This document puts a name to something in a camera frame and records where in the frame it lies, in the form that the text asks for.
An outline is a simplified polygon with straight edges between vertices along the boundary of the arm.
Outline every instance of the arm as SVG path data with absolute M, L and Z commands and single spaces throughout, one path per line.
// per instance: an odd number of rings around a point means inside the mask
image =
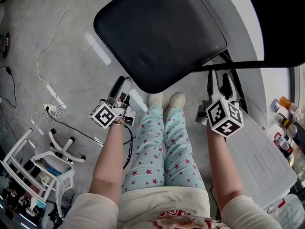
M 213 184 L 222 211 L 229 201 L 243 194 L 243 186 L 224 137 L 212 131 L 209 124 L 207 135 Z
M 111 125 L 104 147 L 97 159 L 89 192 L 103 195 L 119 205 L 123 176 L 123 131 Z

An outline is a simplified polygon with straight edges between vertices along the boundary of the white shirt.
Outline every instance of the white shirt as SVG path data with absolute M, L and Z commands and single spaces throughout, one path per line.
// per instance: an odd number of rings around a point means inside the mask
M 247 196 L 232 199 L 223 208 L 222 217 L 222 222 L 210 219 L 209 198 L 205 190 L 192 187 L 152 187 L 123 193 L 119 208 L 102 195 L 79 195 L 62 228 L 281 228 Z

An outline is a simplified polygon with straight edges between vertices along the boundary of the sneaker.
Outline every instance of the sneaker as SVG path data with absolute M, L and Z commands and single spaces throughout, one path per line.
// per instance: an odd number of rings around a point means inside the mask
M 152 105 L 159 105 L 162 107 L 162 102 L 163 102 L 163 92 L 160 92 L 158 94 L 149 94 L 149 106 Z
M 173 107 L 181 107 L 183 108 L 186 102 L 186 96 L 183 93 L 176 93 L 174 96 L 172 96 L 170 101 L 170 108 Z

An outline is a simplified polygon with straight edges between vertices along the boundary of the bracelet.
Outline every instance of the bracelet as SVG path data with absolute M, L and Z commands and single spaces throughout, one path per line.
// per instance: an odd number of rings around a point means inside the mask
M 113 121 L 113 122 L 111 123 L 111 125 L 120 125 L 120 126 L 125 127 L 125 124 L 122 123 L 122 122 L 120 122 L 120 121 Z

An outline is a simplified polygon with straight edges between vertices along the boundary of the apriltag cube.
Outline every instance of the apriltag cube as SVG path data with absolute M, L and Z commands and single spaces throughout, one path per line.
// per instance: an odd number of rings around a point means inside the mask
M 97 105 L 89 115 L 97 125 L 106 129 L 118 115 L 106 104 L 102 103 Z
M 244 126 L 242 111 L 222 97 L 207 107 L 206 112 L 211 129 L 224 137 L 233 135 Z

